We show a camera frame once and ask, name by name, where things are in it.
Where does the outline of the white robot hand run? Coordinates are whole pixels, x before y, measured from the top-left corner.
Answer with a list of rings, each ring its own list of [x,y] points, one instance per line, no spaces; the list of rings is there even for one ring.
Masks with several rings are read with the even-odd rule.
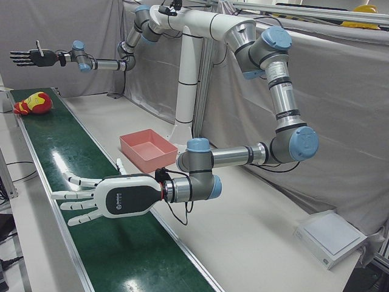
[[[61,203],[62,210],[96,210],[70,218],[69,226],[82,224],[99,217],[122,218],[147,213],[151,207],[164,198],[161,183],[145,173],[127,174],[121,159],[116,160],[117,176],[103,179],[89,179],[64,172],[63,177],[72,184],[87,187],[88,190],[55,191],[50,197],[66,200]]]

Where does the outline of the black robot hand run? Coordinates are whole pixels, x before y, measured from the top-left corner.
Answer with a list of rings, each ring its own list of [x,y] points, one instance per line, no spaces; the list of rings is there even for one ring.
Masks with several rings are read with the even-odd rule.
[[[36,49],[29,51],[11,51],[10,59],[19,67],[37,66],[49,67],[59,61],[58,55],[52,50],[42,49],[40,41],[36,40]]]

